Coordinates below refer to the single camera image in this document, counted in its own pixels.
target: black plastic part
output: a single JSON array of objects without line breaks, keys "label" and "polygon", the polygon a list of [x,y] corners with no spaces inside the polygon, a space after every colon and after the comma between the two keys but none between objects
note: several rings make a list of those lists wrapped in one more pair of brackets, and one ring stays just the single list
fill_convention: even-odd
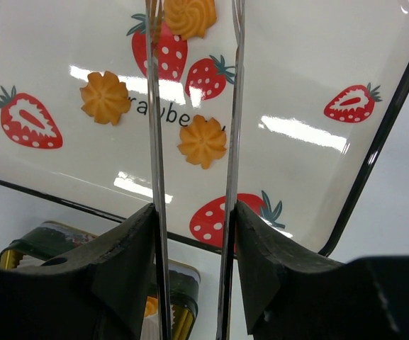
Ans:
[{"label": "black plastic part", "polygon": [[342,265],[288,239],[244,203],[236,240],[255,340],[409,339],[409,257]]},{"label": "black plastic part", "polygon": [[133,339],[154,259],[153,204],[45,262],[0,270],[0,339]]}]

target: flower-shaped cookie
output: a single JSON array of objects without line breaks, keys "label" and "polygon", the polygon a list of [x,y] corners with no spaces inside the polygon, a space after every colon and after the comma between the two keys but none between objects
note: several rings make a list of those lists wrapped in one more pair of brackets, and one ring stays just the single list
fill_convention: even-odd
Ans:
[{"label": "flower-shaped cookie", "polygon": [[204,38],[217,21],[215,0],[164,0],[164,21],[182,40]]},{"label": "flower-shaped cookie", "polygon": [[84,105],[82,110],[94,117],[99,124],[116,125],[123,113],[130,110],[130,99],[124,82],[118,76],[105,71],[102,76],[98,72],[88,74],[89,83],[80,88]]},{"label": "flower-shaped cookie", "polygon": [[207,121],[202,115],[195,115],[192,124],[181,128],[180,138],[178,148],[188,163],[209,169],[214,159],[225,156],[226,132],[214,118]]},{"label": "flower-shaped cookie", "polygon": [[158,309],[159,309],[159,300],[157,300],[155,297],[148,296],[147,301],[146,301],[145,317],[154,315],[155,313],[157,313]]}]

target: strawberry print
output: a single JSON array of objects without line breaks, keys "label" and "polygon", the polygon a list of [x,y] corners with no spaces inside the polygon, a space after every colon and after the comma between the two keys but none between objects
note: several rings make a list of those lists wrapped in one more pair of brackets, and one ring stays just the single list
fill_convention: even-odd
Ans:
[{"label": "strawberry print", "polygon": [[366,120],[374,110],[374,105],[382,101],[379,88],[354,85],[336,96],[324,109],[324,114],[331,119],[344,123],[360,123]]},{"label": "strawberry print", "polygon": [[1,126],[14,142],[37,149],[58,149],[62,136],[51,115],[38,99],[27,93],[11,93],[1,86]]},{"label": "strawberry print", "polygon": [[228,71],[234,66],[225,66],[225,58],[221,55],[220,60],[214,56],[195,62],[189,71],[185,85],[185,93],[199,91],[201,100],[212,99],[225,89],[226,83],[234,85],[234,73]]},{"label": "strawberry print", "polygon": [[[281,201],[272,209],[269,196],[264,191],[262,191],[262,198],[251,193],[239,193],[237,199],[246,203],[273,227],[277,229],[285,228],[285,225],[277,222],[283,210]],[[224,220],[225,196],[212,200],[199,209],[191,218],[190,231],[197,240],[221,248]]]},{"label": "strawberry print", "polygon": [[[147,76],[147,55],[146,55],[146,15],[135,14],[135,20],[141,21],[133,26],[127,36],[132,37],[133,57],[140,68],[140,71]],[[186,40],[182,40],[178,35],[171,33],[171,30],[163,22],[162,33],[157,45],[159,53],[159,78],[171,81],[179,81],[184,73],[185,62],[189,48]]]}]

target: plate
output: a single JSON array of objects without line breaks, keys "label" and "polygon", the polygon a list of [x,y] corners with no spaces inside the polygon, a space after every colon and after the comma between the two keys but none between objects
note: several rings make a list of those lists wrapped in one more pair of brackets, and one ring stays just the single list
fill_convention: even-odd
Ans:
[{"label": "plate", "polygon": [[[163,30],[160,52],[169,236],[210,250],[223,234],[228,153],[203,169],[178,145],[197,115],[230,129],[231,3],[216,9],[205,38]],[[144,10],[0,0],[0,184],[113,220],[152,201]],[[82,110],[92,72],[126,84],[131,107],[116,125]],[[239,199],[328,254],[408,90],[409,0],[246,0]]]}]

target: metal rod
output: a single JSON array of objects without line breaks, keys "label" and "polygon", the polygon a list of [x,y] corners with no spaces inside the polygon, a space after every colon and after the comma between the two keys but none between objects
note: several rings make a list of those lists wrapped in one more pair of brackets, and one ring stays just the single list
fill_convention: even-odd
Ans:
[{"label": "metal rod", "polygon": [[237,202],[237,180],[239,175],[240,125],[244,81],[245,0],[232,0],[232,18],[234,20],[237,50],[235,54],[235,84],[232,94],[228,176],[226,179],[225,225],[220,264],[217,340],[229,340],[230,338],[232,267],[235,244],[235,204]]},{"label": "metal rod", "polygon": [[147,96],[150,128],[152,191],[158,223],[155,228],[155,263],[159,299],[159,338],[172,339],[167,247],[167,215],[164,199],[162,125],[160,117],[159,60],[157,44],[162,27],[162,0],[146,0]]}]

